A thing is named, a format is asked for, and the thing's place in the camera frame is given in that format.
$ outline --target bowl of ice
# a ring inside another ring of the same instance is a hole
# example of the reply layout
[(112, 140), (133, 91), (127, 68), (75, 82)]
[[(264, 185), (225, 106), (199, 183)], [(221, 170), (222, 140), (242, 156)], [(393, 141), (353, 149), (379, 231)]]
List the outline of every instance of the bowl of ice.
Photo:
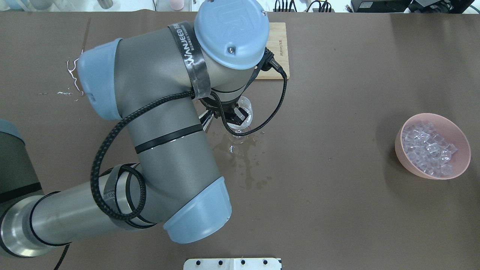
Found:
[(452, 179), (470, 164), (470, 144), (452, 121), (433, 113), (408, 119), (395, 139), (400, 163), (411, 173), (428, 179)]

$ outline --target ice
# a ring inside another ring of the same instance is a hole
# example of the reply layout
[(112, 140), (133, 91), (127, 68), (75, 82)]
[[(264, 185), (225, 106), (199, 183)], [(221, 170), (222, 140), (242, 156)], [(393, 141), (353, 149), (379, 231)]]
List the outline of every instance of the ice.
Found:
[(432, 123), (405, 126), (401, 137), (408, 159), (424, 173), (434, 177), (453, 173), (450, 160), (458, 149), (445, 141)]

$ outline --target pink cup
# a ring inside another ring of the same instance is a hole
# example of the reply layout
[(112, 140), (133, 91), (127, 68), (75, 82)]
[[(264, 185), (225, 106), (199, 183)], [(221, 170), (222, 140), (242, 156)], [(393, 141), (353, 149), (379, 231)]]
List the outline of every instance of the pink cup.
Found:
[[(437, 132), (445, 139), (445, 141), (455, 145), (455, 147), (458, 149), (458, 151), (452, 155), (452, 159), (450, 160), (450, 163), (453, 166), (453, 173), (451, 175), (433, 177), (422, 172), (408, 159), (405, 151), (403, 150), (403, 129), (406, 126), (413, 125), (418, 122), (432, 123), (435, 126)], [(468, 143), (465, 134), (463, 134), (463, 132), (452, 121), (446, 119), (443, 116), (433, 113), (420, 113), (414, 115), (410, 117), (410, 119), (408, 119), (405, 124), (403, 124), (395, 139), (395, 152), (400, 163), (411, 173), (423, 178), (437, 180), (452, 179), (461, 175), (468, 168), (471, 158), (470, 144)]]

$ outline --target brown table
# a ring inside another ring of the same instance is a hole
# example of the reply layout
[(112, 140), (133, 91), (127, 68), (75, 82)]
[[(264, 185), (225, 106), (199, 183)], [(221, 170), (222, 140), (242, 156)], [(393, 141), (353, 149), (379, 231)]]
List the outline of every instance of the brown table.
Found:
[[(91, 49), (194, 16), (0, 13), (0, 118), (18, 126), (46, 193), (88, 181), (114, 125), (76, 92), (65, 62), (83, 43)], [(230, 221), (189, 245), (171, 242), (161, 225), (78, 241), (62, 269), (182, 269), (186, 258), (241, 256), (281, 257), (293, 270), (480, 268), (480, 16), (269, 17), (287, 23), (291, 79), (283, 107), (264, 134), (233, 154), (220, 121), (208, 133)], [(280, 88), (280, 81), (252, 84), (253, 125), (276, 106)], [(443, 115), (465, 132), (472, 162), (460, 177), (426, 180), (398, 162), (395, 136), (420, 112)], [(104, 166), (131, 161), (125, 132)], [(0, 258), (0, 269), (52, 269), (60, 254)]]

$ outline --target white metal plate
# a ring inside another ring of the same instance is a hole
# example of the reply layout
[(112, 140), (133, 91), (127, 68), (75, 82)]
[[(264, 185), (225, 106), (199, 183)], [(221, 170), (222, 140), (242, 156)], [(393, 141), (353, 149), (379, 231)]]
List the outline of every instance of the white metal plate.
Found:
[(281, 270), (280, 258), (188, 259), (183, 270)]

